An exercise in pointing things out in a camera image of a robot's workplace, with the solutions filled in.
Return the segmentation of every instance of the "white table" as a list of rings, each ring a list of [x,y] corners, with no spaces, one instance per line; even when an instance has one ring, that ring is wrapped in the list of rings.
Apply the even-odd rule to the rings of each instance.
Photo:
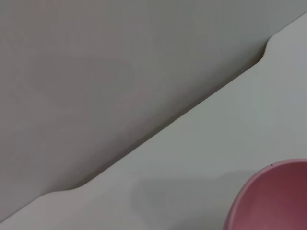
[[[257,170],[307,156],[307,14],[262,60],[88,184],[1,230],[218,230]]]

